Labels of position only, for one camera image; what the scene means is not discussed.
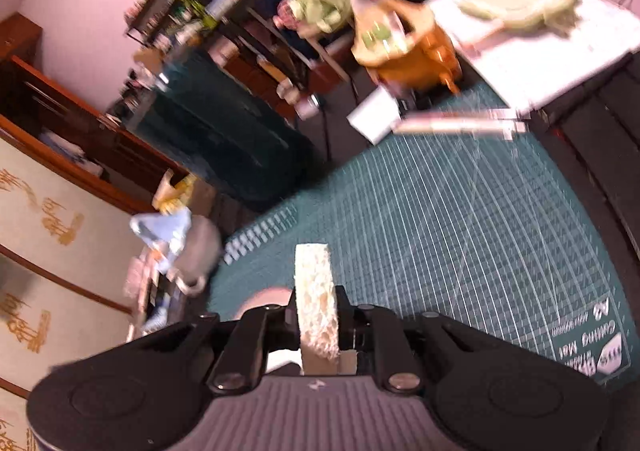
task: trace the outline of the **cutting mat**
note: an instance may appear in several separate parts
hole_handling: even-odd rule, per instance
[[[444,104],[502,106],[485,84]],[[329,244],[353,304],[438,311],[603,384],[636,374],[616,271],[532,134],[389,136],[236,233],[209,309],[230,319],[258,290],[292,287],[298,243]]]

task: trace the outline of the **screw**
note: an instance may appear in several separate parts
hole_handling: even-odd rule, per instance
[[[395,373],[389,377],[389,386],[398,391],[407,391],[420,386],[420,377],[415,373]]]
[[[240,389],[246,384],[246,381],[244,379],[244,376],[240,373],[232,372],[223,373],[219,377],[216,377],[213,384],[218,389],[227,391],[232,389]]]

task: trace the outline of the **white sponge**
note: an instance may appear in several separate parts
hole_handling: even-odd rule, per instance
[[[337,373],[338,316],[329,247],[296,246],[296,307],[306,375]]]

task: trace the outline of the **green cutting mat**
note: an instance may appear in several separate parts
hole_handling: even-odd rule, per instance
[[[502,106],[485,84],[445,104]],[[236,233],[209,309],[230,319],[258,290],[292,287],[298,243],[329,244],[353,304],[438,311],[600,383],[635,375],[638,335],[616,271],[532,134],[389,136]]]

